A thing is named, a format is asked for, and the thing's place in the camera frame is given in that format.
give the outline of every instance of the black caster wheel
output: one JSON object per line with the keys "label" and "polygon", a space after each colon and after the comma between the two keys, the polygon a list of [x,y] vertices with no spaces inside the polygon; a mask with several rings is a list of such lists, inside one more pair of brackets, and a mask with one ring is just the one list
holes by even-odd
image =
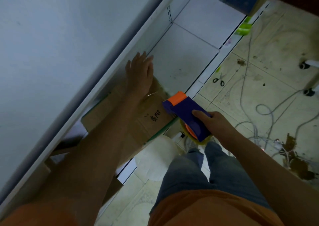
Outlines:
{"label": "black caster wheel", "polygon": [[302,62],[299,65],[299,68],[302,69],[302,70],[308,69],[309,67],[310,67],[310,65],[306,64],[305,62]]}
{"label": "black caster wheel", "polygon": [[304,90],[303,94],[312,97],[315,94],[315,92],[311,88],[309,88],[308,90]]}

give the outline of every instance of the orange shirt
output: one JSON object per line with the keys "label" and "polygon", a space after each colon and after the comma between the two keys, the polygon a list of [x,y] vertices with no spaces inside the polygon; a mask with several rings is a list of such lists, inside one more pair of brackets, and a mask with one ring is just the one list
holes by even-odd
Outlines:
{"label": "orange shirt", "polygon": [[[43,204],[18,208],[0,226],[76,226],[75,217]],[[280,225],[271,210],[218,190],[182,191],[161,201],[150,216],[149,226],[169,225]]]}

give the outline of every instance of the purple tape dispenser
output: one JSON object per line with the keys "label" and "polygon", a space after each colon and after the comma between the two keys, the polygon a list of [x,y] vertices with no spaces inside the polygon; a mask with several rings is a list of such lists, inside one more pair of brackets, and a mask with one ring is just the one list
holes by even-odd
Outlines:
{"label": "purple tape dispenser", "polygon": [[206,138],[211,137],[212,134],[205,127],[203,122],[192,114],[192,111],[199,110],[204,112],[209,117],[211,117],[211,115],[202,109],[201,106],[194,102],[185,93],[179,91],[162,103],[166,112],[176,114],[185,122],[186,130],[190,135],[193,136],[194,139],[201,143]]}

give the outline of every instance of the tangled cord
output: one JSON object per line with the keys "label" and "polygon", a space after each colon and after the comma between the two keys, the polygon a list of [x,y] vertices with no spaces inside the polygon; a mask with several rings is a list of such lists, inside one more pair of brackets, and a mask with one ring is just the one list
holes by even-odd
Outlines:
{"label": "tangled cord", "polygon": [[[282,104],[284,104],[288,99],[290,99],[291,97],[293,97],[294,95],[300,93],[300,92],[303,91],[303,90],[299,90],[299,91],[294,92],[293,94],[291,94],[290,96],[288,96],[286,99],[284,99],[281,103],[279,103],[273,110],[271,110],[271,109],[270,109],[267,105],[265,105],[265,104],[258,104],[258,105],[255,107],[255,110],[256,110],[256,112],[257,112],[258,114],[260,114],[260,115],[271,115],[271,126],[270,126],[270,128],[269,128],[268,136],[267,136],[267,137],[261,137],[261,136],[259,136],[259,135],[258,135],[259,131],[258,131],[257,126],[253,123],[253,121],[251,120],[251,118],[249,117],[249,115],[245,112],[245,109],[244,109],[244,107],[243,107],[243,105],[242,105],[242,97],[243,97],[244,84],[245,84],[245,79],[246,79],[246,76],[247,76],[247,70],[248,70],[248,65],[249,65],[249,58],[250,58],[250,49],[251,49],[252,37],[253,37],[253,33],[251,33],[250,39],[249,39],[247,65],[246,65],[246,69],[245,69],[245,75],[244,75],[244,77],[243,77],[243,83],[242,83],[241,95],[240,95],[240,107],[241,107],[241,110],[244,112],[245,116],[248,118],[248,121],[244,121],[244,122],[238,123],[238,124],[235,126],[235,128],[237,128],[239,125],[241,125],[241,124],[243,124],[243,123],[250,123],[250,124],[252,124],[252,126],[253,126],[253,131],[254,131],[254,135],[253,135],[253,137],[250,137],[250,138],[248,138],[248,139],[253,140],[254,143],[255,143],[256,145],[258,145],[259,147],[261,147],[261,145],[260,145],[259,142],[260,142],[260,141],[264,141],[264,142],[265,142],[264,150],[266,150],[268,143],[270,143],[270,144],[273,143],[273,145],[272,145],[273,148],[275,148],[278,152],[275,153],[275,154],[273,154],[273,155],[272,155],[272,158],[273,158],[274,156],[276,156],[276,155],[278,155],[278,154],[282,154],[282,153],[284,152],[285,155],[286,155],[286,158],[287,158],[287,164],[288,164],[288,166],[289,166],[289,164],[290,164],[290,162],[289,162],[289,153],[290,153],[291,151],[293,151],[293,149],[292,149],[291,151],[286,151],[283,146],[278,146],[279,142],[270,139],[270,134],[271,134],[272,129],[273,129],[273,126],[274,126],[274,124],[275,124],[275,121],[274,121],[274,112],[275,112]],[[262,113],[262,112],[260,112],[260,111],[258,110],[258,108],[260,108],[260,107],[265,107],[266,109],[268,109],[269,112],[268,112],[268,113]],[[317,119],[318,117],[319,117],[319,112],[318,112],[317,115],[314,116],[312,119],[309,119],[308,121],[306,121],[306,122],[300,124],[300,125],[297,127],[297,129],[296,129],[295,139],[297,140],[298,132],[299,132],[299,130],[300,130],[300,128],[301,128],[302,126],[306,125],[307,123],[310,123],[311,121]],[[312,161],[307,160],[307,159],[304,159],[304,158],[302,158],[302,157],[298,157],[298,158],[301,159],[301,160],[303,160],[303,161],[305,161],[305,162],[308,162],[308,163],[310,163],[310,164],[312,163]]]}

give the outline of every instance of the blue jeans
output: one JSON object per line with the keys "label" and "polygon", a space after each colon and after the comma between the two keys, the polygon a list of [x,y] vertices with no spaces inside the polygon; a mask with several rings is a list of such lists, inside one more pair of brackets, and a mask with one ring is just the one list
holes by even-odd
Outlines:
{"label": "blue jeans", "polygon": [[211,171],[209,182],[201,171],[204,155],[198,149],[190,149],[187,154],[171,162],[150,213],[169,195],[185,190],[207,189],[228,192],[271,209],[235,157],[226,155],[215,142],[206,145],[205,154]]}

